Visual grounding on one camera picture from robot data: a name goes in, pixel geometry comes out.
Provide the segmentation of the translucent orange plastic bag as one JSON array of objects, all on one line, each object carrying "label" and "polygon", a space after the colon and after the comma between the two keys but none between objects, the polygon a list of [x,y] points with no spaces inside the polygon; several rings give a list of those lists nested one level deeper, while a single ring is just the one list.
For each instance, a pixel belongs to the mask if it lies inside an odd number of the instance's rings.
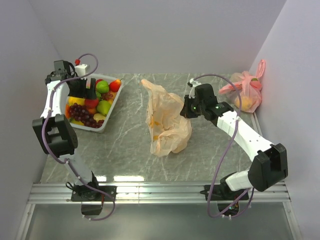
[{"label": "translucent orange plastic bag", "polygon": [[140,84],[148,93],[145,123],[150,133],[150,153],[164,157],[181,152],[192,135],[191,121],[180,115],[183,99],[146,79]]}]

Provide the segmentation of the fake red pear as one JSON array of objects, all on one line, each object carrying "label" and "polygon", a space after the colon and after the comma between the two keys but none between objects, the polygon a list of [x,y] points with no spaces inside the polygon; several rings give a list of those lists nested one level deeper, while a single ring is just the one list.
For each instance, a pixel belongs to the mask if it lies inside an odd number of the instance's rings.
[{"label": "fake red pear", "polygon": [[122,79],[116,79],[109,84],[109,90],[117,93],[122,85]]}]

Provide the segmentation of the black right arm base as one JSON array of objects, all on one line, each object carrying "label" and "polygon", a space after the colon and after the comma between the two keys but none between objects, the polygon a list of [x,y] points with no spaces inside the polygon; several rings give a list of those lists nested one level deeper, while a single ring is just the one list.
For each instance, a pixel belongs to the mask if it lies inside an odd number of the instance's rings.
[{"label": "black right arm base", "polygon": [[[228,186],[223,186],[223,184],[215,184],[213,187],[212,194],[210,195],[210,185],[205,185],[204,190],[201,190],[199,193],[205,196],[205,200],[208,200],[210,197],[210,201],[231,201],[233,202],[236,200],[241,194],[242,197],[240,198],[241,201],[249,200],[247,207],[249,207],[253,193],[249,196],[248,192],[245,189],[240,189],[237,191],[229,190]],[[227,208],[226,212],[222,214],[222,217],[228,216],[229,218],[235,217],[240,214],[240,204],[239,201],[234,203],[232,206],[229,206],[229,203],[218,203],[217,204],[218,211],[222,212],[225,208]]]}]

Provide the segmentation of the fake orange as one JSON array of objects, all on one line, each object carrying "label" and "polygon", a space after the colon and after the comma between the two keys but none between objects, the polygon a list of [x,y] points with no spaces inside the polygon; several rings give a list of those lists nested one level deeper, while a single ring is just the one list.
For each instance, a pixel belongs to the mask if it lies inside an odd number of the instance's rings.
[{"label": "fake orange", "polygon": [[65,116],[67,119],[71,118],[71,111],[70,111],[70,106],[68,104],[65,105]]}]

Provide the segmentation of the fake green pear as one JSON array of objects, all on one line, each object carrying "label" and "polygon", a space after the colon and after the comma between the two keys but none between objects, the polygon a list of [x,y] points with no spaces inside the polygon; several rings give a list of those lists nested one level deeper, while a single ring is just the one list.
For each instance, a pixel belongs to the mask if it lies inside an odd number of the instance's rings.
[{"label": "fake green pear", "polygon": [[96,107],[96,110],[97,110],[98,113],[100,113],[100,114],[102,114],[102,115],[104,115],[104,116],[107,116],[108,113],[109,113],[109,111],[110,111],[111,106],[112,106],[112,105],[111,105],[108,101],[106,101],[106,100],[101,100],[101,101],[98,103],[98,105],[97,105],[97,107]]}]

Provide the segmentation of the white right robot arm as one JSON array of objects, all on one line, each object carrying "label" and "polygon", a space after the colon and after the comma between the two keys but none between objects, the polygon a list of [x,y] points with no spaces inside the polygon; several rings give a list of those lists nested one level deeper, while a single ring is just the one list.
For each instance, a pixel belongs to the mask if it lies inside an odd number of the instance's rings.
[{"label": "white right robot arm", "polygon": [[210,84],[191,80],[188,85],[191,90],[184,97],[181,116],[203,116],[232,137],[251,160],[248,170],[232,173],[222,181],[220,194],[224,199],[233,199],[242,189],[263,192],[288,176],[287,150],[281,143],[273,144],[263,138],[228,103],[218,102]]}]

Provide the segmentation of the fake green apple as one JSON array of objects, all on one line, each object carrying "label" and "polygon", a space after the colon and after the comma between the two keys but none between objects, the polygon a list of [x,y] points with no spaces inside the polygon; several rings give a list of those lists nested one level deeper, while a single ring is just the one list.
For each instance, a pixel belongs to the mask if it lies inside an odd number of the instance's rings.
[{"label": "fake green apple", "polygon": [[100,94],[105,94],[110,90],[109,84],[105,80],[101,80],[96,84],[96,91]]}]

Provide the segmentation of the fake red strawberry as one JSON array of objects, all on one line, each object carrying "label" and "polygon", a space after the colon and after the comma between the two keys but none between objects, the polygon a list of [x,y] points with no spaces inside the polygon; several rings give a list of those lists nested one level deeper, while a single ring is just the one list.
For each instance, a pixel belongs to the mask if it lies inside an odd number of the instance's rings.
[{"label": "fake red strawberry", "polygon": [[85,99],[84,101],[84,105],[88,108],[88,109],[94,109],[97,107],[97,105],[99,104],[99,99]]}]

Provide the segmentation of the fake purple grape bunch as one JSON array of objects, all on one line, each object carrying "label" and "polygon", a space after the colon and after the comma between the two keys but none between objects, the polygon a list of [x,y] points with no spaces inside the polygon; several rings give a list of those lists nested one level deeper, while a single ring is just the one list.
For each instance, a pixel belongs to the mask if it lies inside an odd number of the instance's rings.
[{"label": "fake purple grape bunch", "polygon": [[76,103],[70,106],[70,114],[71,120],[73,123],[92,127],[92,128],[99,128],[102,126],[104,121],[96,122],[93,118],[94,114],[97,114],[95,108],[89,109],[86,106],[77,105]]}]

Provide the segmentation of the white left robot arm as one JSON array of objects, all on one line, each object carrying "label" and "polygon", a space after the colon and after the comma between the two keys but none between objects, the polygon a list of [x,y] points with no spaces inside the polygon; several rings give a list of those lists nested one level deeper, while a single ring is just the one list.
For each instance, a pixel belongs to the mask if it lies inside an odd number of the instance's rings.
[{"label": "white left robot arm", "polygon": [[74,183],[68,183],[67,187],[75,194],[95,201],[100,197],[101,189],[97,178],[77,153],[77,134],[65,115],[68,97],[96,98],[96,81],[91,79],[87,87],[87,76],[87,73],[78,76],[75,67],[68,61],[55,61],[54,71],[45,79],[45,108],[41,117],[32,121],[32,128],[43,152],[52,156],[73,175]]}]

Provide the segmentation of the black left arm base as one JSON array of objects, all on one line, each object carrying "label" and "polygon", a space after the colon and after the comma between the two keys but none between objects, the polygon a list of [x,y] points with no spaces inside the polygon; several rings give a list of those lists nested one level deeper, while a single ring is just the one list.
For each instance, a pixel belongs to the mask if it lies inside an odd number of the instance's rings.
[{"label": "black left arm base", "polygon": [[99,191],[107,193],[110,196],[92,190],[85,185],[72,185],[67,182],[65,186],[72,191],[71,202],[81,203],[81,213],[84,216],[95,217],[101,214],[104,203],[112,202],[116,199],[117,187],[109,185],[99,185],[98,183],[90,182],[89,186],[97,188]]}]

